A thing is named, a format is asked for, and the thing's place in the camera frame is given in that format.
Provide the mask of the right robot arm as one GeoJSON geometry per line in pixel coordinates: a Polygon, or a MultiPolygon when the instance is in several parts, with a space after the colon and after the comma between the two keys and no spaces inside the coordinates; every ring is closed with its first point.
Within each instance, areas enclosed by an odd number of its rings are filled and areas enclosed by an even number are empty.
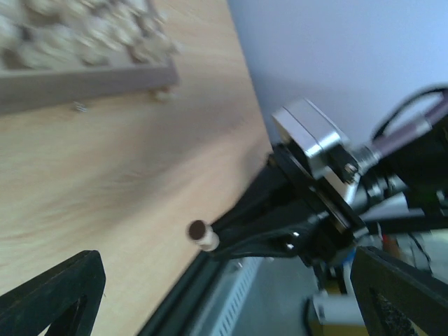
{"type": "Polygon", "coordinates": [[[393,132],[352,147],[308,99],[273,115],[281,136],[235,206],[215,221],[219,260],[299,257],[341,261],[366,235],[447,227],[447,89],[393,132]]]}

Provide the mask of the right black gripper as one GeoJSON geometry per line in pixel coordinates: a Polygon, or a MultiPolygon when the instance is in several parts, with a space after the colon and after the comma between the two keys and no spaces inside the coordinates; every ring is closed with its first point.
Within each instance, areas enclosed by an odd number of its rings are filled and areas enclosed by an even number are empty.
{"type": "Polygon", "coordinates": [[[322,178],[314,180],[284,146],[237,203],[215,222],[216,260],[293,258],[306,265],[339,265],[354,249],[363,220],[322,178]]]}

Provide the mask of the light pieces on board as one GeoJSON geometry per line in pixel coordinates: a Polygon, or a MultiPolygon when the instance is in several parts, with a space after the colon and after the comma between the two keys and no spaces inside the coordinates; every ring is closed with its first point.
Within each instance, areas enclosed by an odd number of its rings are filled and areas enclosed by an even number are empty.
{"type": "Polygon", "coordinates": [[[149,1],[2,1],[1,68],[166,67],[180,45],[149,1]]]}

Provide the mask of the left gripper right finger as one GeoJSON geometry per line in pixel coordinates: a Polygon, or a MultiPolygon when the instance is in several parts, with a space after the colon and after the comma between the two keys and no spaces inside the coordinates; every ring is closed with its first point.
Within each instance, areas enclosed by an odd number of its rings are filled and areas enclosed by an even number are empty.
{"type": "Polygon", "coordinates": [[[369,335],[447,334],[447,284],[380,251],[360,247],[351,282],[369,335]]]}

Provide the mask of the light chess piece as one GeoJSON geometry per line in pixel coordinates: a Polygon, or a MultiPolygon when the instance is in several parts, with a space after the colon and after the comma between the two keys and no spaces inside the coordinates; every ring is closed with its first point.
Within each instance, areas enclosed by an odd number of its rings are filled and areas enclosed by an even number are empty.
{"type": "Polygon", "coordinates": [[[213,228],[203,220],[194,220],[189,224],[187,236],[206,252],[214,251],[220,243],[220,239],[213,228]]]}

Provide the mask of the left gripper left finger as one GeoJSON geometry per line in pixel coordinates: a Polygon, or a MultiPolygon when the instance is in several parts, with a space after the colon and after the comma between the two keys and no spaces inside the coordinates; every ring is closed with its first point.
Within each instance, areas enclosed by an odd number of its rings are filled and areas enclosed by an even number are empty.
{"type": "Polygon", "coordinates": [[[81,251],[1,296],[2,335],[90,335],[106,275],[98,251],[81,251]]]}

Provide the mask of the wooden chessboard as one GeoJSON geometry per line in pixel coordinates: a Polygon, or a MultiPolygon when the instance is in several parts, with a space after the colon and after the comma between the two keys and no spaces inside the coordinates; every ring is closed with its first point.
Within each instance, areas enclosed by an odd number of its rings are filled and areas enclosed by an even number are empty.
{"type": "Polygon", "coordinates": [[[172,56],[167,66],[162,68],[147,64],[81,71],[9,71],[1,68],[1,112],[18,113],[130,91],[157,90],[175,85],[178,80],[172,56]]]}

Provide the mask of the black aluminium rail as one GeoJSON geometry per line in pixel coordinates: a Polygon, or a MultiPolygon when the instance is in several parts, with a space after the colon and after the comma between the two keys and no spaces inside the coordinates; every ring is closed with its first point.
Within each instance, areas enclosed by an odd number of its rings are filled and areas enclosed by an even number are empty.
{"type": "Polygon", "coordinates": [[[199,253],[140,329],[140,335],[187,335],[217,286],[226,261],[199,253]]]}

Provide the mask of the metal board clasp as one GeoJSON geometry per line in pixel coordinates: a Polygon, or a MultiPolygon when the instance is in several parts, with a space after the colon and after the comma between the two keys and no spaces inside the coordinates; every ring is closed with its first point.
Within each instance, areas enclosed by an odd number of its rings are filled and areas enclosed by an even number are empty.
{"type": "Polygon", "coordinates": [[[73,103],[73,109],[78,113],[84,113],[87,111],[87,107],[84,104],[77,101],[73,103]]]}

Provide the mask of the light pawn beside board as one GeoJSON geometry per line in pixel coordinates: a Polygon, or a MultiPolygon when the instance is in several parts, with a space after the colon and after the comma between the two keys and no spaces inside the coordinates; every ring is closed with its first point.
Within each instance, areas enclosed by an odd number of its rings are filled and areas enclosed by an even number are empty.
{"type": "Polygon", "coordinates": [[[156,102],[169,102],[174,99],[174,94],[169,87],[164,87],[149,92],[150,98],[156,102]]]}

